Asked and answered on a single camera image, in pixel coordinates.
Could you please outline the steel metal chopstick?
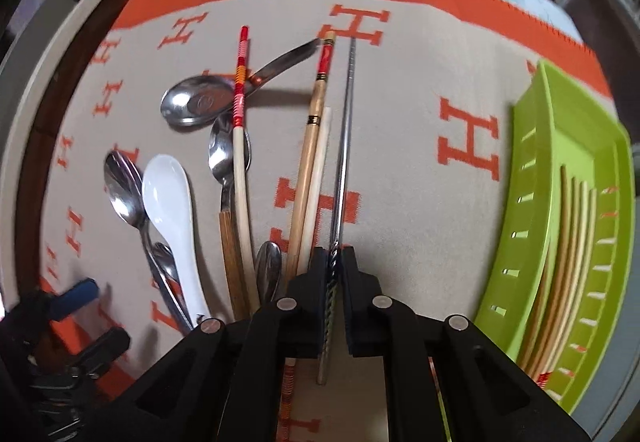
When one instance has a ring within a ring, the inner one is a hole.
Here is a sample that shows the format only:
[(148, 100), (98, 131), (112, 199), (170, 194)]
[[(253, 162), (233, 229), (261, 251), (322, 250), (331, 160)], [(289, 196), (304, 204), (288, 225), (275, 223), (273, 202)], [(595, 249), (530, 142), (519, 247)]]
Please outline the steel metal chopstick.
[(329, 377), (335, 305), (338, 283), (340, 283), (341, 246), (344, 229), (344, 214), (347, 195), (350, 140), (352, 140), (352, 108), (354, 107), (356, 38), (349, 42), (348, 66), (344, 95), (340, 148), (334, 184), (334, 207), (331, 219), (330, 247), (326, 264), (326, 299), (324, 299), (324, 319), (322, 346), (319, 356), (317, 384), (324, 386)]

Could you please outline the steel teaspoon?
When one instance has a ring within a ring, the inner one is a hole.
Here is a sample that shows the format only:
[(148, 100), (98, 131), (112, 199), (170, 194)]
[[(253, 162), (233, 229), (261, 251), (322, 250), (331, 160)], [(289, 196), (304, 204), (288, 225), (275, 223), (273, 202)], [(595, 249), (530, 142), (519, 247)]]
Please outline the steel teaspoon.
[(107, 153), (103, 164), (103, 175), (108, 198), (116, 215), (138, 230), (146, 261), (150, 267), (153, 282), (158, 286), (160, 295), (176, 322), (177, 329), (186, 335), (177, 322), (177, 309), (169, 295), (167, 282), (151, 253), (154, 244), (150, 236), (150, 221), (142, 199), (142, 175), (134, 162), (119, 150)]

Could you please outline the red-topped wooden chopstick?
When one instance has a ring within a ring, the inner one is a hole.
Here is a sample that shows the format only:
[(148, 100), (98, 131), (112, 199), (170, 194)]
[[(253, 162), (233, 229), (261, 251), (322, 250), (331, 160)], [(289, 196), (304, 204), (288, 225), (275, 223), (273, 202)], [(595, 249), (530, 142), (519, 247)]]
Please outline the red-topped wooden chopstick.
[[(316, 154), (320, 125), (322, 122), (324, 100), (326, 100), (326, 86), (328, 86), (335, 39), (336, 34), (334, 31), (326, 31), (323, 35), (318, 71), (309, 104), (302, 153), (300, 153), (296, 179), (290, 235), (288, 236), (288, 257), (286, 257), (284, 271), (285, 289), (288, 289), (288, 283), (297, 275), (297, 263), (300, 245), (302, 245), (311, 173), (312, 167), (314, 167), (314, 155)], [(285, 359), (278, 415), (277, 441), (287, 441), (290, 436), (292, 400), (295, 387), (295, 365), (295, 358)]]

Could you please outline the white ceramic soup spoon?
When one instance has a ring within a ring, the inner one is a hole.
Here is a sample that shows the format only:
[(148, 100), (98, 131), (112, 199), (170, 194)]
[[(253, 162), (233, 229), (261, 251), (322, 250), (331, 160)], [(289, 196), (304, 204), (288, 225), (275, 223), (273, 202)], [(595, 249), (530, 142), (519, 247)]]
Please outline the white ceramic soup spoon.
[(142, 179), (146, 213), (174, 255), (186, 313), (193, 326), (210, 317), (198, 274), (191, 193), (186, 172), (171, 155), (155, 155)]

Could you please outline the wood-handled steel spoon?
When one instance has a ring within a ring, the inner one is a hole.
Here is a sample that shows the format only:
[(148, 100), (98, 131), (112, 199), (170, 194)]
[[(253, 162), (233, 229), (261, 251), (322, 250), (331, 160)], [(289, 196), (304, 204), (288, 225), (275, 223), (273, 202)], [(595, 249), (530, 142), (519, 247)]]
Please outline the wood-handled steel spoon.
[(235, 321), (243, 321), (250, 317), (250, 307), (241, 269), (238, 235), (232, 217), (233, 139), (231, 120), (229, 112), (221, 113), (216, 117), (212, 129), (210, 129), (208, 167), (216, 181), (221, 184), (218, 221), (224, 271), (226, 271), (234, 319)]

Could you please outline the red-patterned bamboo chopstick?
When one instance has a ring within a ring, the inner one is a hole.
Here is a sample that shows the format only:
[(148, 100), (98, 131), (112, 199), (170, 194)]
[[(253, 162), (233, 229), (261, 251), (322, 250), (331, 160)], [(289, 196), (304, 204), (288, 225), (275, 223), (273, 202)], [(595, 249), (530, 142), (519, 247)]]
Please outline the red-patterned bamboo chopstick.
[(240, 31), (238, 58), (234, 80), (232, 137), (233, 137), (233, 177), (235, 221), (241, 251), (244, 283), (250, 313), (255, 313), (259, 306), (259, 295), (256, 284), (252, 236), (250, 235), (250, 215), (246, 191), (246, 167), (244, 154), (244, 116), (245, 116), (245, 80), (248, 58), (248, 26), (243, 25)]

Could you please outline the large steel soup spoon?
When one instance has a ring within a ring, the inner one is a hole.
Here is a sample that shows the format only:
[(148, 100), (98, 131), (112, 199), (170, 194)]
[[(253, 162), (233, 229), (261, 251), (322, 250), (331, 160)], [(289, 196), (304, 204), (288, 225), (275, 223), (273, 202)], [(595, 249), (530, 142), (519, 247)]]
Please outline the large steel soup spoon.
[[(309, 40), (275, 58), (245, 80), (244, 94), (249, 96), (296, 64), (312, 57), (321, 39)], [(160, 115), (174, 128), (212, 124), (224, 112), (231, 112), (234, 78), (202, 74), (181, 80), (169, 88), (160, 100)]]

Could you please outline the small steel spoon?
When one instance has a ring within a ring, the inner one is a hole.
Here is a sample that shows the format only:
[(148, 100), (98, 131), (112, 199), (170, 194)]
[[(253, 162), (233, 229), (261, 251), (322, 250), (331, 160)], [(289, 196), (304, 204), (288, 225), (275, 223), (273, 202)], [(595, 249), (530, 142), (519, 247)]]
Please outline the small steel spoon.
[(256, 285), (260, 304), (265, 306), (274, 299), (282, 274), (282, 253), (279, 245), (265, 241), (256, 258)]

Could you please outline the plain light wooden chopstick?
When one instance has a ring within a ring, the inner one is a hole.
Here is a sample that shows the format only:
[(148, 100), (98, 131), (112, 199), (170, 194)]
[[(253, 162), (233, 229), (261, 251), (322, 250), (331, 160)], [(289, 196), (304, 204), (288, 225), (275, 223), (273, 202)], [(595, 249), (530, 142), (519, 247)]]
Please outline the plain light wooden chopstick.
[(302, 245), (297, 263), (297, 274), (307, 271), (311, 256), (311, 249), (314, 247), (314, 231), (318, 215), (318, 206), (322, 186), (323, 170), (326, 165), (326, 149), (329, 144), (331, 130), (332, 109), (326, 106), (323, 110), (322, 122), (320, 125), (316, 154), (314, 155), (314, 167), (312, 167), (311, 183), (308, 192), (307, 208), (304, 220)]

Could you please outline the steel fork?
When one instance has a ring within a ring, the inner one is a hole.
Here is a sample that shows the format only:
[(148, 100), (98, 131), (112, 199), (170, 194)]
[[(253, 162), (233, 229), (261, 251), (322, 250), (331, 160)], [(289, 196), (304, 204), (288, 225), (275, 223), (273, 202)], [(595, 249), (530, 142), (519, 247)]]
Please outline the steel fork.
[(181, 324), (181, 329), (186, 334), (191, 332), (193, 324), (186, 313), (186, 305), (184, 304), (179, 284), (178, 271), (175, 265), (174, 256), (171, 250), (163, 243), (154, 243), (151, 247), (151, 253), (157, 263), (158, 269), (163, 273), (167, 282), (169, 295), (175, 308), (177, 309), (177, 322)]

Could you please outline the green plastic utensil tray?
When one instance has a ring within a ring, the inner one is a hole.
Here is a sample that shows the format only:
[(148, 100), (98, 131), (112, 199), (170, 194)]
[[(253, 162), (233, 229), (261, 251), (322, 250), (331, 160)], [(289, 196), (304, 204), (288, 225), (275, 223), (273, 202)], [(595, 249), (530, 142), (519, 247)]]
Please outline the green plastic utensil tray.
[(540, 61), (512, 109), (497, 254), (475, 323), (564, 410), (605, 355), (634, 240), (628, 133), (573, 77)]

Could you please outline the orange beige H-pattern cloth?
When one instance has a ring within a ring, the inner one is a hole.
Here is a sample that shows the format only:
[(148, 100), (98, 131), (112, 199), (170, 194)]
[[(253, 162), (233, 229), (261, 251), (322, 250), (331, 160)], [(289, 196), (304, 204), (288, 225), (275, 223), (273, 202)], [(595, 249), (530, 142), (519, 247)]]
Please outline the orange beige H-pattern cloth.
[[(163, 94), (193, 75), (233, 80), (311, 39), (333, 38), (245, 95), (252, 148), (227, 268), (210, 129), (172, 126)], [(596, 55), (505, 0), (130, 0), (94, 51), (66, 108), (41, 217), (41, 278), (62, 291), (91, 277), (96, 301), (55, 325), (72, 350), (114, 326), (131, 344), (99, 389), (119, 396), (180, 340), (140, 236), (103, 177), (118, 151), (145, 173), (178, 163), (194, 240), (180, 258), (188, 307), (230, 321), (256, 308), (257, 251), (276, 242), (286, 279), (330, 237), (347, 83), (355, 86), (343, 240), (396, 298), (422, 314), (474, 312), (506, 209), (513, 110), (538, 63), (582, 88), (570, 120), (615, 114)]]

